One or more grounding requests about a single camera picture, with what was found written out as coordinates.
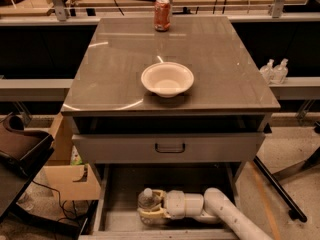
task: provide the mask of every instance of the spray bottle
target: spray bottle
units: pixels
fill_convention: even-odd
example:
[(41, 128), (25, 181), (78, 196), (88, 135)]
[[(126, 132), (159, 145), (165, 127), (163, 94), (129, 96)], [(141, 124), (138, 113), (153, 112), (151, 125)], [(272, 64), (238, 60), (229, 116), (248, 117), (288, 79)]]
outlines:
[(288, 74), (288, 59), (283, 59), (280, 65), (272, 69), (271, 83), (282, 84)]
[(264, 65), (260, 68), (260, 73), (263, 76), (264, 80), (269, 84), (270, 83), (270, 77), (271, 77), (271, 71), (273, 67), (274, 60), (270, 59), (267, 65)]

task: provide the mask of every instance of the red can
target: red can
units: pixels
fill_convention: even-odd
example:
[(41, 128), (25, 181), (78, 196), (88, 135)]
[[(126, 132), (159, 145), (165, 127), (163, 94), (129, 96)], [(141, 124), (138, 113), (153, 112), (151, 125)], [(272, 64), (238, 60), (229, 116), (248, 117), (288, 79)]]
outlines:
[(154, 28), (167, 31), (170, 27), (170, 1), (156, 0), (154, 5)]

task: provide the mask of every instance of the drawer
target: drawer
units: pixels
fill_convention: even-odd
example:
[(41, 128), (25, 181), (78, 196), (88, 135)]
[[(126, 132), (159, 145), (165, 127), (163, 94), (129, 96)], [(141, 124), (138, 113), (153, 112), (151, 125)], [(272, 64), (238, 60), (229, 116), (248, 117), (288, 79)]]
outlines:
[(252, 160), (264, 134), (73, 135), (84, 161), (93, 163), (192, 163)]
[(223, 163), (106, 166), (91, 235), (79, 239), (236, 240), (238, 237), (224, 223), (205, 224), (185, 218), (148, 226), (141, 222), (137, 212), (138, 194), (146, 187), (199, 194), (214, 187), (234, 202), (235, 186), (230, 182), (228, 169)]

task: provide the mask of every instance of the table leg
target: table leg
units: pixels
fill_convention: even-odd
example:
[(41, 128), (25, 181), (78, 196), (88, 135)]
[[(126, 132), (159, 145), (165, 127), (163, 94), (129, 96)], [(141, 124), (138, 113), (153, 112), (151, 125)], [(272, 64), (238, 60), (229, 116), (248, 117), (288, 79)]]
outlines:
[(287, 205), (291, 208), (289, 211), (289, 215), (291, 219), (299, 219), (301, 222), (307, 222), (307, 217), (300, 210), (298, 205), (292, 200), (290, 195), (283, 189), (278, 180), (272, 175), (272, 173), (268, 170), (268, 168), (261, 162), (259, 157), (254, 158), (254, 163), (263, 173), (263, 175), (269, 180), (271, 185), (275, 188), (278, 194), (282, 197), (282, 199), (287, 203)]

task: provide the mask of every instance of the bottle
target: bottle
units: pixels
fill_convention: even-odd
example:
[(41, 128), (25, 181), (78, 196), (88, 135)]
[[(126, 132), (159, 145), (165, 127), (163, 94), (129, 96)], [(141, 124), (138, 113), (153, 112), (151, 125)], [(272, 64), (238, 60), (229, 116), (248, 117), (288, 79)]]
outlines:
[(270, 77), (271, 77), (271, 71), (273, 67), (274, 60), (270, 59), (267, 65), (264, 65), (260, 68), (260, 73), (263, 76), (264, 80), (269, 84), (270, 83)]
[(142, 209), (152, 209), (160, 203), (161, 198), (151, 188), (146, 188), (138, 196), (138, 206)]
[(271, 83), (282, 84), (288, 74), (287, 59), (283, 59), (280, 65), (272, 69)]

